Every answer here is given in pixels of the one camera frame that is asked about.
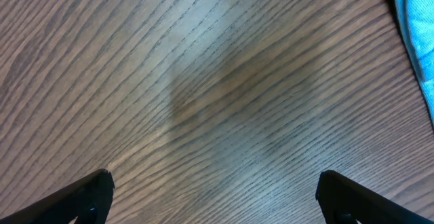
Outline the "light blue t-shirt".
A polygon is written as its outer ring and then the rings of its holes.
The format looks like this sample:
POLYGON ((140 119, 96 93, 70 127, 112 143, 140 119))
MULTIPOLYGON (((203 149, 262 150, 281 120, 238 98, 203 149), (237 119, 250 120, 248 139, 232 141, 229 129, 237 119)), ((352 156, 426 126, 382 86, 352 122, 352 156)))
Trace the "light blue t-shirt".
POLYGON ((406 50, 433 117, 433 0, 395 0, 395 7, 406 50))

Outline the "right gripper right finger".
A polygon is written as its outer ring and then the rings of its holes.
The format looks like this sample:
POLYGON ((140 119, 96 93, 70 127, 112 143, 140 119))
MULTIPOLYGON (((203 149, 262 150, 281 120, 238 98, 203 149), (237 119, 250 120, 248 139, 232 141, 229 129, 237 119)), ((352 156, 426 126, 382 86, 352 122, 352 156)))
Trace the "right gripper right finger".
POLYGON ((333 170, 320 174, 315 199, 327 224, 433 224, 333 170))

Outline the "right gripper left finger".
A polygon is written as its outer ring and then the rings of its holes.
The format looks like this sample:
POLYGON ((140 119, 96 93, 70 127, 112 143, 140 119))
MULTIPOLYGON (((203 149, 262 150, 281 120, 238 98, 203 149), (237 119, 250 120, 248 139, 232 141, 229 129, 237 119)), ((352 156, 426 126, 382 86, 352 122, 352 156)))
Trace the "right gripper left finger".
POLYGON ((11 223, 105 224, 113 201, 111 173, 99 169, 70 185, 1 219, 11 223))

